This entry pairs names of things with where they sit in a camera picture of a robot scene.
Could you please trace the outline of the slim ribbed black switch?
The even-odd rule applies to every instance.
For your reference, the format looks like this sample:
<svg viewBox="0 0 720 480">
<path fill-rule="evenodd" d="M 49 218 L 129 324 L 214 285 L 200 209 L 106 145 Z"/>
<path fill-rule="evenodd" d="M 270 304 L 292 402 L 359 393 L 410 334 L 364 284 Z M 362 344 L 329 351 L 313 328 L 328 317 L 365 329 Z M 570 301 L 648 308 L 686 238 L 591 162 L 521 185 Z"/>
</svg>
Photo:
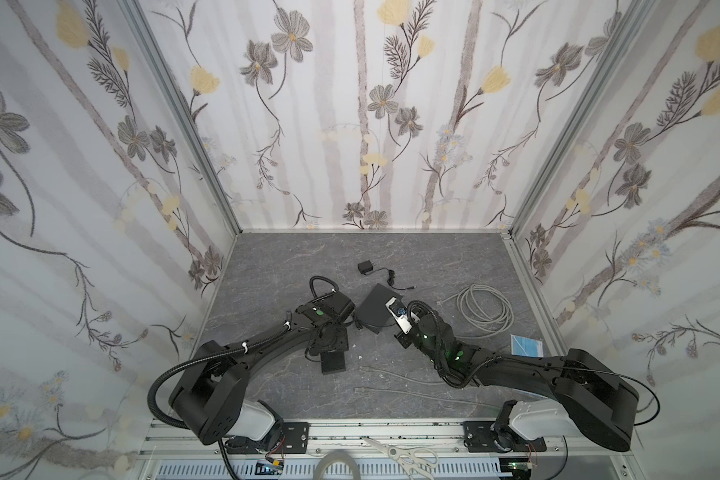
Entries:
<svg viewBox="0 0 720 480">
<path fill-rule="evenodd" d="M 346 371 L 344 352 L 325 352 L 320 355 L 321 373 L 323 375 L 336 374 Z"/>
</svg>

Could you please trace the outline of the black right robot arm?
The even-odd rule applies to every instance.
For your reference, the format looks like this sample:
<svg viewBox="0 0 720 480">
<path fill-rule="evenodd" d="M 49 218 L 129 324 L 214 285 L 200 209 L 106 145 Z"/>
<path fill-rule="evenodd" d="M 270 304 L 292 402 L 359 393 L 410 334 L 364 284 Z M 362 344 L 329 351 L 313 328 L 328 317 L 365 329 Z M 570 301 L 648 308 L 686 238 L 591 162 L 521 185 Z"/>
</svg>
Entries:
<svg viewBox="0 0 720 480">
<path fill-rule="evenodd" d="M 540 395 L 560 404 L 593 443 L 616 452 L 630 449 L 634 428 L 640 425 L 634 378 L 610 370 L 581 349 L 564 356 L 528 357 L 468 344 L 422 301 L 390 299 L 385 307 L 400 329 L 398 342 L 428 357 L 448 386 L 501 386 Z"/>
</svg>

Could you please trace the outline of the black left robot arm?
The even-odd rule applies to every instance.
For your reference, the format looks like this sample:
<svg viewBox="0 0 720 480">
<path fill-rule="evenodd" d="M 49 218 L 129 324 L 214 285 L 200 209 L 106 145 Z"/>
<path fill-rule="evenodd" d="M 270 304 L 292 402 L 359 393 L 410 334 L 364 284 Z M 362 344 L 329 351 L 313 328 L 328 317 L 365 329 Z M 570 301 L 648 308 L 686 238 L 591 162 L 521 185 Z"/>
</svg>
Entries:
<svg viewBox="0 0 720 480">
<path fill-rule="evenodd" d="M 208 341 L 191 359 L 159 375 L 147 393 L 153 417 L 191 431 L 206 446 L 240 438 L 256 450 L 274 449 L 284 436 L 284 421 L 265 402 L 246 398 L 250 380 L 298 350 L 342 353 L 355 309 L 334 281 L 313 276 L 309 285 L 312 299 L 288 311 L 281 324 L 224 346 Z"/>
</svg>

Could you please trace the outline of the blue face mask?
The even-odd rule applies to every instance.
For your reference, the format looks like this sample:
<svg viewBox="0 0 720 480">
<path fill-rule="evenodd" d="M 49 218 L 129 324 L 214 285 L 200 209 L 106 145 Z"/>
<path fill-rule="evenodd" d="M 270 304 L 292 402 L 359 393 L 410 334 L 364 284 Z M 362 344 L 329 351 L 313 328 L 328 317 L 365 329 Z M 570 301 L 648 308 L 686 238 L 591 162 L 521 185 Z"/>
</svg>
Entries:
<svg viewBox="0 0 720 480">
<path fill-rule="evenodd" d="M 510 336 L 510 351 L 515 356 L 537 358 L 543 357 L 545 353 L 541 340 L 514 334 Z"/>
</svg>

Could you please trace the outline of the white tape roll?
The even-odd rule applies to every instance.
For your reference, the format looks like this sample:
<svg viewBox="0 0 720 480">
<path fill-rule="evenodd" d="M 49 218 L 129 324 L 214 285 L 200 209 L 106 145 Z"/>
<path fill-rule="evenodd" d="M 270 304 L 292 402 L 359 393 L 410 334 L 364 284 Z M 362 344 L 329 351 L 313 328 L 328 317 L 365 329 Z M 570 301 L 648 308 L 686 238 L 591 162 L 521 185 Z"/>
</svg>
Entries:
<svg viewBox="0 0 720 480">
<path fill-rule="evenodd" d="M 333 475 L 333 470 L 336 468 L 341 469 L 341 475 L 349 475 L 353 480 L 361 479 L 359 465 L 345 450 L 332 451 L 324 456 L 314 468 L 312 479 L 320 480 L 326 475 Z"/>
</svg>

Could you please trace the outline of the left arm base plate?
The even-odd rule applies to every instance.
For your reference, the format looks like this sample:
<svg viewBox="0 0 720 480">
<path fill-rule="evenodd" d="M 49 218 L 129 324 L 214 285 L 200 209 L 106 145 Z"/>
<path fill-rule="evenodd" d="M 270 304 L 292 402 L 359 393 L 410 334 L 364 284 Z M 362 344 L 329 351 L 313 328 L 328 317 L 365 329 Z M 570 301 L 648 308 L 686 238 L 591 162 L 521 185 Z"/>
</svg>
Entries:
<svg viewBox="0 0 720 480">
<path fill-rule="evenodd" d="M 260 440 L 233 436 L 224 440 L 228 454 L 305 454 L 309 441 L 309 422 L 277 421 Z"/>
</svg>

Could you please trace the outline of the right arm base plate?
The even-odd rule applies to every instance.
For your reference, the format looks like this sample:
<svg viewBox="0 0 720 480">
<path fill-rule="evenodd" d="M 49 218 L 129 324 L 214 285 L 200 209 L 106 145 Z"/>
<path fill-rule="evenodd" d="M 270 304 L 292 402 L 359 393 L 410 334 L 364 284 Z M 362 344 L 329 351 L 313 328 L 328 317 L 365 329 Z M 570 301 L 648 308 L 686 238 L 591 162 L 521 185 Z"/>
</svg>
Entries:
<svg viewBox="0 0 720 480">
<path fill-rule="evenodd" d="M 463 444 L 469 453 L 540 453 L 547 451 L 543 438 L 525 440 L 508 427 L 495 428 L 494 421 L 465 421 Z"/>
</svg>

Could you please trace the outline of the white handled scissors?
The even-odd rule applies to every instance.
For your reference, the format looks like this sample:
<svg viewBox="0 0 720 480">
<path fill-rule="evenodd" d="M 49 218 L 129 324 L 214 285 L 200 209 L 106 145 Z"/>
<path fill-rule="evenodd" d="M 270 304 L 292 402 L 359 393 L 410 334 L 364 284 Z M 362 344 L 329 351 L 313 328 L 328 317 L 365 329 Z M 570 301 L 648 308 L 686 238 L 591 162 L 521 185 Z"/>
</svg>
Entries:
<svg viewBox="0 0 720 480">
<path fill-rule="evenodd" d="M 396 462 L 409 479 L 416 475 L 432 480 L 440 464 L 438 454 L 429 448 L 408 448 L 379 442 L 370 437 L 361 440 Z"/>
</svg>

